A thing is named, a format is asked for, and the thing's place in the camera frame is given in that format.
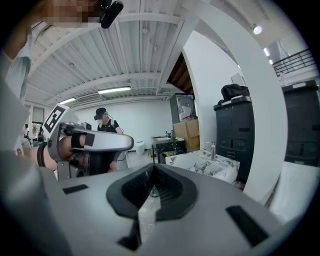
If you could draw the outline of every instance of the metal railing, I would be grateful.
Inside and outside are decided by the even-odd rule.
[[[316,62],[311,54],[311,51],[306,49],[289,57],[283,58],[273,63],[272,66],[276,74],[280,72],[287,74],[315,64]]]

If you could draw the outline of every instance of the black clip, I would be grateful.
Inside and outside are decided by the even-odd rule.
[[[111,4],[112,0],[101,0],[101,11],[99,22],[103,29],[108,29],[119,13],[123,10],[124,4],[120,1],[114,1]]]

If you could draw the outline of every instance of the black bag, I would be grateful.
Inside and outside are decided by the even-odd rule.
[[[225,102],[230,101],[236,96],[250,96],[249,89],[246,86],[240,86],[239,84],[228,84],[222,87],[221,93]]]

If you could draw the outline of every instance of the white wall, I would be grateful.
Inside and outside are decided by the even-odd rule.
[[[134,102],[105,108],[124,133],[133,137],[134,142],[143,141],[146,149],[151,147],[151,137],[164,136],[166,131],[173,128],[169,101]],[[75,112],[82,122],[91,124],[94,131],[98,128],[94,119],[96,109],[97,107]]]
[[[223,100],[221,89],[232,84],[231,77],[241,73],[238,65],[219,46],[193,31],[183,49],[193,84],[199,118],[200,146],[217,141],[217,122],[214,105]]]

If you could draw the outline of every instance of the black container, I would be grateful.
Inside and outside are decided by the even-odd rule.
[[[287,116],[288,143],[285,161],[319,166],[320,100],[314,80],[282,88]]]
[[[213,107],[216,114],[216,153],[240,162],[237,179],[246,182],[255,148],[251,98],[243,96]]]

